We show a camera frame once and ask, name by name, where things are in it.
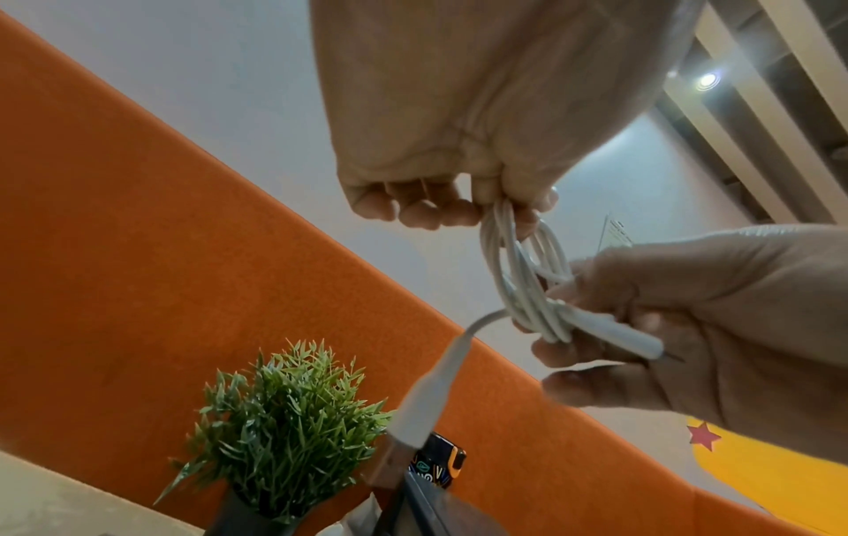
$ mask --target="white cable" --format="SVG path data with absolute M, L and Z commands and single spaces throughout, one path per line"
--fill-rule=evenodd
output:
M 528 242 L 535 259 L 516 236 L 515 215 L 509 201 L 499 201 L 487 211 L 481 225 L 480 245 L 506 308 L 472 324 L 450 343 L 433 368 L 415 382 L 389 423 L 387 431 L 392 437 L 416 449 L 424 446 L 448 402 L 451 385 L 477 331 L 502 318 L 512 317 L 549 343 L 569 343 L 572 330 L 577 328 L 644 359 L 663 355 L 663 342 L 658 338 L 618 323 L 612 315 L 590 313 L 545 296 L 540 277 L 552 287 L 570 282 L 573 275 L 562 246 L 545 222 L 539 223 Z M 509 272 L 504 270 L 502 252 Z

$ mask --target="hand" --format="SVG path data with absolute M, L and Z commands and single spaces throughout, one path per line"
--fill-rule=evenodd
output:
M 337 174 L 353 211 L 534 225 L 551 186 L 650 107 L 704 0 L 312 0 Z M 472 199 L 455 180 L 471 175 Z
M 760 227 L 612 249 L 550 294 L 658 336 L 641 361 L 575 333 L 545 364 L 618 361 L 543 382 L 572 406 L 676 411 L 848 464 L 848 230 Z

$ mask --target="black pot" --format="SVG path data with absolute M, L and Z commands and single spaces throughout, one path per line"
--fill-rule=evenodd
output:
M 247 506 L 230 490 L 223 500 L 215 522 L 204 536 L 292 536 L 300 521 L 280 525 Z

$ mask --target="wooden slat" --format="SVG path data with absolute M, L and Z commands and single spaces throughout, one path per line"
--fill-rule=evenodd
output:
M 798 218 L 751 162 L 745 151 L 704 106 L 700 94 L 697 94 L 691 85 L 675 77 L 666 82 L 665 93 L 776 223 L 798 222 Z
M 775 92 L 742 52 L 730 29 L 711 5 L 707 6 L 701 16 L 696 36 L 709 55 L 724 65 L 723 76 L 733 83 L 834 221 L 848 224 L 848 194 L 820 152 L 813 147 Z
M 760 0 L 804 71 L 848 132 L 848 69 L 803 0 Z

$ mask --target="green foliage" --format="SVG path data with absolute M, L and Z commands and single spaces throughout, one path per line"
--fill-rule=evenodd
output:
M 227 479 L 251 508 L 288 525 L 353 484 L 390 417 L 383 402 L 355 398 L 364 375 L 353 365 L 339 366 L 323 343 L 298 342 L 268 363 L 260 352 L 253 381 L 218 371 L 189 434 L 193 458 L 156 502 L 185 479 Z

